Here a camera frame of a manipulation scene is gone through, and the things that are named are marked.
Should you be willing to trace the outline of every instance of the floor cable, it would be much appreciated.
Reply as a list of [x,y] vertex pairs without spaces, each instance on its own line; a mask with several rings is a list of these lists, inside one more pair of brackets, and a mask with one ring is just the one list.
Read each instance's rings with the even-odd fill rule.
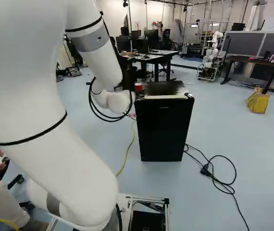
[[[202,175],[206,176],[206,177],[211,178],[211,179],[212,179],[212,182],[213,182],[213,185],[214,185],[219,191],[221,191],[221,192],[223,192],[223,193],[225,193],[225,194],[229,194],[229,195],[231,195],[231,196],[234,198],[234,201],[235,201],[236,206],[237,206],[237,210],[238,210],[238,212],[239,212],[241,218],[243,219],[243,221],[244,221],[244,223],[245,223],[245,225],[246,225],[247,230],[250,231],[249,226],[248,226],[248,224],[247,224],[247,222],[246,222],[246,220],[245,220],[245,218],[244,218],[244,216],[243,216],[243,214],[242,214],[242,212],[241,212],[241,210],[240,210],[240,208],[239,208],[237,199],[236,199],[236,197],[234,196],[235,190],[234,190],[234,188],[231,186],[231,185],[235,182],[236,177],[237,177],[236,167],[235,167],[235,165],[233,164],[233,162],[232,162],[229,158],[227,158],[227,157],[225,157],[225,156],[223,156],[223,155],[215,155],[215,156],[213,156],[211,159],[207,159],[207,157],[206,157],[199,149],[197,149],[197,148],[195,148],[195,147],[193,147],[193,146],[191,146],[191,145],[189,145],[189,144],[185,144],[185,146],[186,146],[187,149],[184,150],[184,153],[186,153],[188,156],[190,156],[191,158],[193,158],[196,162],[198,162],[198,163],[202,166],[202,168],[201,168],[201,170],[200,170],[200,173],[201,173]],[[202,154],[202,156],[206,159],[207,163],[204,165],[204,164],[202,164],[197,158],[195,158],[194,156],[192,156],[191,154],[189,154],[189,153],[188,153],[189,147],[191,147],[191,148],[195,149],[196,151],[200,152],[200,153]],[[233,180],[232,180],[230,183],[223,182],[223,181],[221,181],[221,180],[219,180],[218,178],[215,177],[215,175],[214,175],[214,165],[213,165],[213,163],[212,163],[212,160],[215,159],[215,158],[217,158],[217,157],[224,158],[224,159],[226,159],[229,163],[231,163],[231,165],[232,165],[232,167],[233,167],[233,169],[234,169],[234,172],[235,172],[235,176],[234,176]]]

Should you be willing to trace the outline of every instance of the black band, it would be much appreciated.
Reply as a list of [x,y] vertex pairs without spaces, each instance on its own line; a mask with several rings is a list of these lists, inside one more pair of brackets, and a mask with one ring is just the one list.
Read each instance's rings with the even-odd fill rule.
[[55,129],[57,126],[59,126],[67,117],[67,111],[65,111],[65,115],[63,116],[63,118],[57,122],[55,125],[53,125],[52,127],[48,128],[47,130],[44,130],[43,132],[37,134],[37,135],[34,135],[34,136],[31,136],[29,138],[25,138],[23,140],[19,140],[19,141],[13,141],[13,142],[8,142],[8,143],[0,143],[0,146],[11,146],[11,145],[17,145],[17,144],[21,144],[21,143],[25,143],[25,142],[29,142],[31,140],[34,140],[40,136],[43,136],[45,135],[46,133],[52,131],[53,129]]
[[96,24],[98,24],[101,20],[103,19],[102,16],[100,16],[99,19],[97,19],[95,22],[91,23],[91,24],[88,24],[86,26],[83,26],[83,27],[79,27],[79,28],[76,28],[76,29],[66,29],[65,32],[76,32],[76,31],[81,31],[81,30],[85,30],[87,28],[90,28]]

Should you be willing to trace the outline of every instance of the black stand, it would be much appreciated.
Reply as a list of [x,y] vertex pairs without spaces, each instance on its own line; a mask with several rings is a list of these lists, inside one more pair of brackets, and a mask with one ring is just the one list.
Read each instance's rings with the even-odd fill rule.
[[234,63],[233,61],[229,62],[228,67],[227,67],[227,72],[225,73],[224,80],[220,83],[221,85],[223,85],[231,80],[231,78],[229,78],[229,74],[230,74],[233,63]]

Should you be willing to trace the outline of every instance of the yellow bag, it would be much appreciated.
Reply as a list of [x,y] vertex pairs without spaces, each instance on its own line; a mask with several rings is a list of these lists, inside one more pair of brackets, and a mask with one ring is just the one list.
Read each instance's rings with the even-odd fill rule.
[[269,98],[269,94],[262,94],[262,88],[255,88],[254,93],[246,99],[246,105],[251,112],[264,114]]

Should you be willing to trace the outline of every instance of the shoe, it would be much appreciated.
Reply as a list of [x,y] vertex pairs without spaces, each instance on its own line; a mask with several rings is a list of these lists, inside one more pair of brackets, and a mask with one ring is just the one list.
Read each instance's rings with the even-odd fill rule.
[[22,228],[20,228],[20,231],[46,231],[48,228],[48,223],[38,221],[38,220],[32,220],[30,219],[29,222]]

